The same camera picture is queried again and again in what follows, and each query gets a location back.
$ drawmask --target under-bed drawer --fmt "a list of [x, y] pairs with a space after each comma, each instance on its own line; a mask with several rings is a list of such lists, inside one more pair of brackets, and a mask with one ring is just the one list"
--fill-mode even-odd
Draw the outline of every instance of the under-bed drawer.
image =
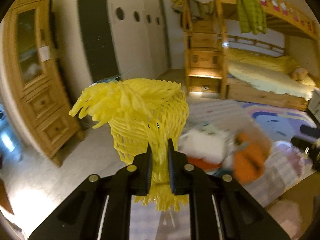
[[230, 84], [228, 86], [228, 99], [299, 110], [305, 110], [308, 106], [308, 101], [306, 101], [304, 98], [295, 97], [288, 94], [278, 95], [273, 92], [260, 91], [248, 86], [248, 84]]
[[219, 51], [191, 50], [190, 67], [219, 68]]
[[190, 91], [219, 93], [220, 79], [190, 77]]
[[217, 34], [215, 33], [192, 33], [191, 47], [216, 48]]
[[213, 33], [212, 21], [197, 21], [192, 25], [194, 33]]

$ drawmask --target door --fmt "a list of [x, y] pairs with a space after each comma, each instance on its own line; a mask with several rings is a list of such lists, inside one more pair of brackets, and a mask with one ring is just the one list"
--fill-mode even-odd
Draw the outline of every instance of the door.
[[165, 58], [167, 59], [168, 68], [172, 68], [171, 58], [170, 58], [170, 49], [169, 49], [167, 18], [165, 16], [164, 1], [159, 0], [159, 5], [160, 5], [160, 11], [161, 11], [161, 18], [162, 18], [162, 31], [164, 35]]
[[45, 44], [43, 23], [44, 2], [37, 1], [10, 11], [8, 21], [8, 53], [10, 64], [7, 73], [12, 75], [14, 88], [20, 98], [33, 91], [52, 77], [50, 61], [41, 61], [39, 49]]
[[122, 78], [155, 78], [142, 0], [108, 0], [112, 40]]
[[163, 34], [164, 20], [162, 18], [159, 0], [143, 0], [146, 15], [146, 27], [148, 30], [151, 50], [152, 66], [155, 77], [168, 70], [165, 54], [165, 38]]

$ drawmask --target wooden cabinet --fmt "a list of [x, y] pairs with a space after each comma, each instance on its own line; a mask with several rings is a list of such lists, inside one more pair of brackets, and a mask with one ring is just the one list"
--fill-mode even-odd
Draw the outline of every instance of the wooden cabinet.
[[4, 18], [4, 67], [31, 141], [57, 165], [57, 151], [83, 138], [61, 82], [49, 30], [50, 0], [16, 0]]

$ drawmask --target folded blanket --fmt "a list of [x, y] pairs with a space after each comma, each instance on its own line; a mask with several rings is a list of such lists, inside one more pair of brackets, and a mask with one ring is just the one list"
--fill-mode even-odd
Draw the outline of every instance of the folded blanket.
[[204, 8], [199, 0], [171, 0], [171, 8], [177, 13], [185, 11], [186, 3], [190, 6], [190, 13], [193, 20], [204, 18]]

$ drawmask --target stuffed toy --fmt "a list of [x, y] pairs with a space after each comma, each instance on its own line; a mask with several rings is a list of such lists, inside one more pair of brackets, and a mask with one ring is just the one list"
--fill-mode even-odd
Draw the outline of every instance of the stuffed toy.
[[303, 67], [298, 67], [291, 72], [290, 77], [295, 81], [304, 80], [307, 77], [308, 70]]
[[264, 171], [266, 156], [257, 143], [253, 143], [249, 135], [241, 132], [236, 136], [240, 144], [233, 158], [234, 177], [240, 184], [255, 181]]

